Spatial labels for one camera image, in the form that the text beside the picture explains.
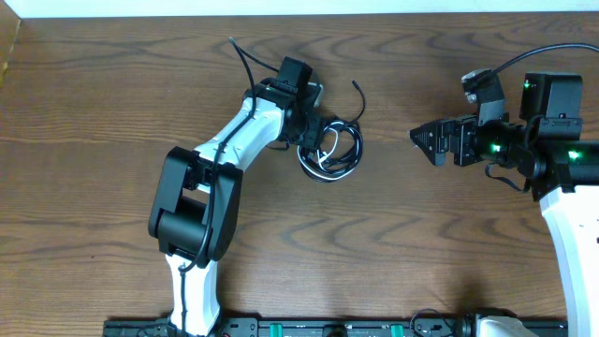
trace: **black cable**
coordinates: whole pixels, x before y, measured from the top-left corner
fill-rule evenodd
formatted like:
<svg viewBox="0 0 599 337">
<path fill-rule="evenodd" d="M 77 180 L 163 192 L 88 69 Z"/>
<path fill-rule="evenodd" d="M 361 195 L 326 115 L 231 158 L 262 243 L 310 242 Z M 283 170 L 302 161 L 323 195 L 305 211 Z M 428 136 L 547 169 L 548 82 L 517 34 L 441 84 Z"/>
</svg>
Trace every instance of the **black cable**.
<svg viewBox="0 0 599 337">
<path fill-rule="evenodd" d="M 530 189 L 531 189 L 531 181 L 530 179 L 526 179 L 526 182 L 524 182 L 524 187 L 519 188 L 516 183 L 512 182 L 511 180 L 505 178 L 505 177 L 493 177 L 490 175 L 490 171 L 491 169 L 493 169 L 493 166 L 497 165 L 497 163 L 490 163 L 487 164 L 487 166 L 485 167 L 485 175 L 487 175 L 487 177 L 494 179 L 494 180 L 498 180 L 500 182 L 503 183 L 507 183 L 510 187 L 512 187 L 513 189 L 517 190 L 520 193 L 527 193 Z"/>
<path fill-rule="evenodd" d="M 289 139 L 289 136 L 286 136 L 286 140 L 285 140 L 285 147 L 272 147 L 267 145 L 266 146 L 268 149 L 274 150 L 274 151 L 287 151 L 289 150 L 289 148 L 291 148 L 291 139 Z"/>
<path fill-rule="evenodd" d="M 518 56 L 514 57 L 513 59 L 507 61 L 506 63 L 497 67 L 496 69 L 491 70 L 490 72 L 481 76 L 479 79 L 473 81 L 472 83 L 468 83 L 466 85 L 466 88 L 467 88 L 466 91 L 468 91 L 468 92 L 472 91 L 477 86 L 482 84 L 484 81 L 492 78 L 493 76 L 495 76 L 496 74 L 499 74 L 502 70 L 506 69 L 507 67 L 512 66 L 513 64 L 515 64 L 529 56 L 533 56 L 533 55 L 536 55 L 538 53 L 545 52 L 545 51 L 555 51 L 558 49 L 571 49 L 571 48 L 586 49 L 586 50 L 590 50 L 590 51 L 599 52 L 599 47 L 593 46 L 592 44 L 588 44 L 588 43 L 558 43 L 558 44 L 554 44 L 554 45 L 537 48 L 537 49 L 534 49 L 531 51 L 526 51 L 523 54 L 518 55 Z"/>
<path fill-rule="evenodd" d="M 226 135 L 226 137 L 218 144 L 218 148 L 216 149 L 216 154 L 214 155 L 214 160 L 212 161 L 212 178 L 211 178 L 211 183 L 210 183 L 210 196 L 209 196 L 209 201 L 208 201 L 208 221 L 206 224 L 206 229 L 205 229 L 205 233 L 204 233 L 204 238 L 202 239 L 202 244 L 199 247 L 199 250 L 197 252 L 196 258 L 194 258 L 194 260 L 189 264 L 189 266 L 185 267 L 184 265 L 181 265 L 179 267 L 179 273 L 181 275 L 181 301 L 182 301 L 182 311 L 181 311 L 181 316 L 182 316 L 182 331 L 183 331 L 183 336 L 187 336 L 187 332 L 185 330 L 185 320 L 187 317 L 187 308 L 185 305 L 185 274 L 192 270 L 197 264 L 198 262 L 202 259 L 205 258 L 206 255 L 206 250 L 208 249 L 208 242 L 210 241 L 210 237 L 212 236 L 212 219 L 214 217 L 214 195 L 215 195 L 215 186 L 216 186 L 216 177 L 218 176 L 218 160 L 220 158 L 221 153 L 223 152 L 223 150 L 226 148 L 226 144 L 231 140 L 231 138 L 233 138 L 233 136 L 235 136 L 235 134 L 249 121 L 254 117 L 254 113 L 256 112 L 256 86 L 254 84 L 254 76 L 252 76 L 252 70 L 250 69 L 250 66 L 247 64 L 247 61 L 245 60 L 245 57 L 243 57 L 244 54 L 247 54 L 243 52 L 243 50 L 237 45 L 237 42 L 235 41 L 235 39 L 233 37 L 230 37 L 229 42 L 231 42 L 231 44 L 233 45 L 233 48 L 235 48 L 235 51 L 237 52 L 237 54 L 240 56 L 241 61 L 243 62 L 243 66 L 245 67 L 245 71 L 247 72 L 247 77 L 250 81 L 250 86 L 251 86 L 251 91 L 252 91 L 252 108 L 250 109 L 250 112 L 248 113 L 248 115 L 243 119 L 243 121 L 241 121 L 241 123 L 239 123 L 237 126 L 235 126 L 235 128 L 233 130 L 231 130 L 231 132 Z"/>
<path fill-rule="evenodd" d="M 349 133 L 354 139 L 354 145 L 344 155 L 339 158 L 332 158 L 330 154 L 323 154 L 319 147 L 318 151 L 310 151 L 306 148 L 298 147 L 298 157 L 301 163 L 301 169 L 308 177 L 320 183 L 333 183 L 342 177 L 349 174 L 359 163 L 362 153 L 363 144 L 362 135 L 359 129 L 358 119 L 366 110 L 366 96 L 359 87 L 358 83 L 352 80 L 352 84 L 358 90 L 362 98 L 362 110 L 359 115 L 351 121 L 343 120 L 337 116 L 325 126 L 324 135 L 326 136 L 331 130 L 338 133 L 340 137 L 342 132 Z"/>
<path fill-rule="evenodd" d="M 247 56 L 250 60 L 256 62 L 257 64 L 264 66 L 266 69 L 270 69 L 274 72 L 279 72 L 279 69 L 275 68 L 274 66 L 268 65 L 260 60 L 258 60 L 257 58 L 255 58 L 252 54 L 250 54 L 247 51 L 244 51 L 241 47 L 238 47 L 240 49 L 240 51 L 243 53 L 243 55 Z"/>
<path fill-rule="evenodd" d="M 533 130 L 534 127 L 534 123 L 541 119 L 544 118 L 544 115 L 535 115 L 531 118 L 529 118 L 529 120 L 526 122 L 526 129 L 524 130 L 524 149 L 528 150 L 530 145 L 534 142 L 534 139 L 532 141 L 530 141 L 531 138 L 531 132 Z"/>
<path fill-rule="evenodd" d="M 352 80 L 352 84 L 354 84 L 354 88 L 356 88 L 356 90 L 358 90 L 359 95 L 362 97 L 362 111 L 359 112 L 358 117 L 354 118 L 350 122 L 351 124 L 356 124 L 358 122 L 358 119 L 360 117 L 362 117 L 362 114 L 364 114 L 364 111 L 366 110 L 366 96 L 364 95 L 364 92 L 362 91 L 362 88 L 359 87 L 359 85 L 356 82 L 356 80 Z"/>
<path fill-rule="evenodd" d="M 451 336 L 453 336 L 453 335 L 455 334 L 455 331 L 454 331 L 454 328 L 455 328 L 455 326 L 453 326 L 453 325 L 449 324 L 449 323 L 446 321 L 446 318 L 445 318 L 445 317 L 443 317 L 443 315 L 442 315 L 441 313 L 439 313 L 438 311 L 436 311 L 436 310 L 434 310 L 434 309 L 432 309 L 432 308 L 424 308 L 424 309 L 421 309 L 421 310 L 419 310 L 417 313 L 415 313 L 415 314 L 412 316 L 412 319 L 410 319 L 410 330 L 411 330 L 411 331 L 412 331 L 412 332 L 413 332 L 413 333 L 414 333 L 416 336 L 418 336 L 418 337 L 424 337 L 424 336 L 423 336 L 422 334 L 420 334 L 419 332 L 416 332 L 416 329 L 414 328 L 414 320 L 415 320 L 415 319 L 416 319 L 418 316 L 422 315 L 422 313 L 424 313 L 424 312 L 428 312 L 428 311 L 429 311 L 429 312 L 434 312 L 434 313 L 436 313 L 437 315 L 439 315 L 439 317 L 441 317 L 441 319 L 443 320 L 443 323 L 445 323 L 445 325 L 446 325 L 446 326 L 447 326 L 447 327 L 448 327 L 448 328 L 451 330 L 451 333 L 448 333 L 447 335 L 443 335 L 443 336 L 441 336 L 441 337 L 451 337 Z"/>
</svg>

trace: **wood grain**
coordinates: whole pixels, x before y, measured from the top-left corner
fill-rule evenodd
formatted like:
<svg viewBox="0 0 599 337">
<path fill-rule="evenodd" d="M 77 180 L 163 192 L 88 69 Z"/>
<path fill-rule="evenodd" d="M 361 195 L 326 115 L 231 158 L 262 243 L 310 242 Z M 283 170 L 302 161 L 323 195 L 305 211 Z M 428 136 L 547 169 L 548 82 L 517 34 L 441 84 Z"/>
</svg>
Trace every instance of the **wood grain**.
<svg viewBox="0 0 599 337">
<path fill-rule="evenodd" d="M 17 35 L 19 21 L 19 17 L 4 0 L 0 0 L 0 87 L 8 68 L 8 56 Z"/>
<path fill-rule="evenodd" d="M 482 165 L 433 167 L 407 130 L 473 111 L 459 83 L 473 69 L 548 43 L 597 43 L 598 18 L 24 22 L 0 92 L 0 335 L 97 336 L 107 318 L 170 310 L 170 276 L 147 219 L 168 150 L 206 141 L 240 108 L 248 83 L 229 36 L 274 65 L 306 60 L 325 84 L 323 109 L 340 116 L 358 112 L 356 79 L 368 109 L 364 157 L 342 182 L 310 181 L 294 153 L 264 151 L 247 171 L 219 269 L 225 309 L 397 317 L 498 306 L 563 318 L 538 204 L 486 179 Z M 506 70 L 512 118 L 525 71 L 579 72 L 584 137 L 599 138 L 596 67 L 592 53 L 556 51 Z M 255 67 L 256 78 L 268 75 Z"/>
</svg>

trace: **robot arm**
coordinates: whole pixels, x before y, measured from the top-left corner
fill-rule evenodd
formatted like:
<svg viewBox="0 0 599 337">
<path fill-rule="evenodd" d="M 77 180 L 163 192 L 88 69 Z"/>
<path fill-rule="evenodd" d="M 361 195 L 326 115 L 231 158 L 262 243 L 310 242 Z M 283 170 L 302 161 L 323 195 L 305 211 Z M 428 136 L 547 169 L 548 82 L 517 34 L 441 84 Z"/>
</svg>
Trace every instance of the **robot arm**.
<svg viewBox="0 0 599 337">
<path fill-rule="evenodd" d="M 233 120 L 221 130 L 214 138 L 208 142 L 199 145 L 195 149 L 195 153 L 201 159 L 210 161 L 214 158 L 215 153 L 218 149 L 218 143 L 226 135 L 228 135 L 233 128 L 241 123 L 241 121 L 248 115 L 252 108 L 252 98 L 248 97 L 243 100 L 243 104 L 240 112 L 233 118 Z M 274 102 L 259 98 L 256 101 L 256 112 L 254 118 L 250 119 L 226 144 L 222 155 L 219 159 L 220 165 L 230 165 L 241 171 L 245 171 L 252 161 L 256 158 L 258 153 L 270 142 L 277 140 L 281 134 L 284 121 L 284 112 L 276 106 Z M 240 191 L 241 179 L 233 181 L 232 185 L 236 185 L 234 188 L 236 191 Z M 229 205 L 231 210 L 229 211 L 229 222 L 234 222 L 237 218 L 237 208 L 239 207 L 239 193 L 236 195 L 235 205 L 231 205 L 226 200 L 227 197 L 231 196 L 232 189 L 231 182 L 219 181 L 215 188 L 215 191 L 211 191 L 210 185 L 206 183 L 198 183 L 197 189 L 206 193 L 214 193 L 214 202 L 217 205 Z M 216 208 L 214 219 L 225 219 L 227 218 L 226 211 L 223 208 Z M 222 233 L 221 230 L 216 230 L 213 233 Z M 228 246 L 230 238 L 226 239 L 226 246 Z M 192 335 L 205 336 L 208 335 L 212 327 L 214 326 L 218 316 L 220 315 L 220 305 L 216 298 L 216 274 L 218 262 L 213 258 L 218 258 L 222 254 L 212 256 L 211 261 L 208 262 L 205 268 L 195 266 L 186 273 L 185 281 L 182 282 L 182 275 L 179 270 L 181 266 L 187 266 L 192 261 L 183 256 L 177 254 L 167 254 L 167 263 L 170 267 L 173 280 L 173 315 L 170 317 L 170 323 L 174 325 L 178 330 L 183 328 L 183 316 L 180 314 L 183 310 L 183 299 L 185 300 L 185 315 L 186 332 Z"/>
<path fill-rule="evenodd" d="M 579 140 L 582 78 L 528 73 L 520 110 L 526 125 L 507 121 L 496 72 L 477 70 L 462 83 L 477 113 L 424 124 L 411 130 L 410 138 L 436 166 L 451 152 L 456 165 L 490 160 L 526 177 L 523 190 L 532 188 L 534 200 L 540 200 L 557 252 L 569 335 L 599 335 L 599 142 Z M 473 336 L 525 335 L 520 329 L 507 333 L 508 325 L 521 327 L 515 321 L 481 316 L 466 326 Z"/>
<path fill-rule="evenodd" d="M 215 137 L 194 151 L 175 147 L 167 155 L 148 230 L 172 273 L 175 300 L 168 329 L 173 334 L 206 336 L 214 327 L 220 313 L 217 261 L 237 226 L 243 173 L 258 153 L 278 139 L 308 149 L 322 142 L 328 120 L 314 108 L 323 88 L 308 82 L 311 75 L 305 63 L 286 57 L 277 78 L 247 91 L 240 112 Z M 209 193 L 209 204 L 184 196 L 184 188 Z"/>
</svg>

